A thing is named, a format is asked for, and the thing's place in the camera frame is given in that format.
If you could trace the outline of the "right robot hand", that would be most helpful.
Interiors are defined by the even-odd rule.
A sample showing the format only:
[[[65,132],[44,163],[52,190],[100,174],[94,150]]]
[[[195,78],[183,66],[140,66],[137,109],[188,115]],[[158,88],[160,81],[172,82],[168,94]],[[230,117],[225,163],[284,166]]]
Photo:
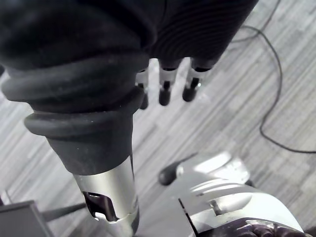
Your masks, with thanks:
[[[29,104],[24,124],[47,138],[74,175],[91,215],[115,237],[139,225],[133,114],[149,60],[164,71],[185,57],[209,70],[254,0],[3,0],[2,92]]]

